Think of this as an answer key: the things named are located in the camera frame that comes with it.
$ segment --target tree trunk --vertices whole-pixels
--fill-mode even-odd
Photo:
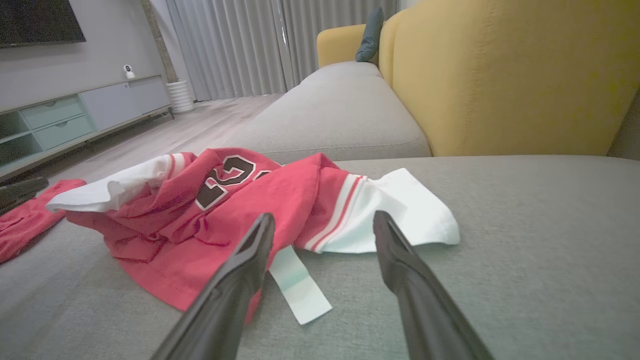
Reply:
[[[149,26],[151,27],[151,33],[153,33],[154,40],[156,41],[156,46],[160,53],[160,59],[162,59],[164,73],[166,74],[166,81],[168,83],[175,83],[178,81],[178,75],[176,75],[175,69],[173,68],[169,52],[166,50],[166,45],[164,44],[164,39],[162,38],[162,33],[160,32],[160,27],[158,26],[158,21],[156,19],[156,13],[154,13],[153,6],[151,6],[151,0],[141,0],[141,2],[142,8],[147,16]]]

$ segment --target television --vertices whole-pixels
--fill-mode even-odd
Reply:
[[[68,0],[0,0],[0,47],[84,41]]]

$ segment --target stitching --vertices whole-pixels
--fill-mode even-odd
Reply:
[[[260,151],[263,154],[296,154],[299,152],[309,152],[309,151],[341,151],[346,149],[357,149],[357,150],[367,150],[367,149],[380,149],[385,147],[400,147],[404,145],[409,145],[412,143],[418,142],[419,137],[416,137],[410,142],[404,142],[393,145],[373,145],[373,146],[346,146],[344,145],[336,145],[334,147],[308,147],[306,149],[294,149],[294,150],[274,150],[274,151]]]
[[[469,81],[471,86],[471,91],[469,94],[468,103],[465,106],[465,115],[464,115],[464,126],[463,126],[463,136],[462,141],[460,142],[460,146],[458,147],[458,155],[465,155],[465,149],[468,146],[469,133],[467,132],[469,129],[469,125],[471,123],[471,116],[474,113],[474,105],[476,104],[477,95],[480,91],[478,91],[478,83],[480,82],[480,64],[484,63],[486,58],[487,50],[486,48],[489,46],[490,40],[488,39],[488,34],[491,33],[490,29],[493,27],[493,18],[495,17],[495,9],[496,4],[492,2],[488,7],[488,11],[486,13],[486,20],[483,24],[483,28],[480,32],[480,41],[478,41],[477,48],[477,56],[475,57],[473,70],[471,73],[471,81]]]

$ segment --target cabinet top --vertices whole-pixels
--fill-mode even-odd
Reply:
[[[56,96],[53,96],[53,97],[42,99],[40,101],[30,102],[28,104],[22,104],[22,105],[16,105],[16,106],[5,106],[5,107],[0,108],[0,115],[2,115],[4,113],[9,113],[11,111],[20,110],[20,109],[23,109],[23,108],[30,108],[32,106],[45,104],[47,102],[51,102],[51,101],[54,101],[54,100],[62,99],[63,97],[73,96],[75,94],[79,94],[81,92],[85,92],[85,91],[89,91],[89,90],[95,90],[95,89],[99,89],[99,88],[104,88],[104,87],[111,86],[111,85],[129,83],[131,81],[142,80],[142,79],[147,79],[147,78],[153,78],[155,76],[161,76],[161,75],[162,74],[152,74],[152,75],[147,75],[147,76],[136,76],[135,78],[132,78],[132,79],[125,79],[125,80],[115,81],[114,83],[109,83],[109,84],[105,84],[105,85],[94,86],[94,87],[91,87],[91,88],[84,88],[84,89],[80,89],[80,90],[75,91],[75,92],[69,92],[69,93],[66,93],[66,94],[56,95]]]

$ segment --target throw pillow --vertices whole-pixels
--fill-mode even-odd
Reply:
[[[369,19],[367,19],[362,43],[356,53],[356,61],[369,62],[373,59],[380,46],[380,31],[382,31],[384,22],[385,14],[382,12],[382,7],[379,6],[371,12]]]

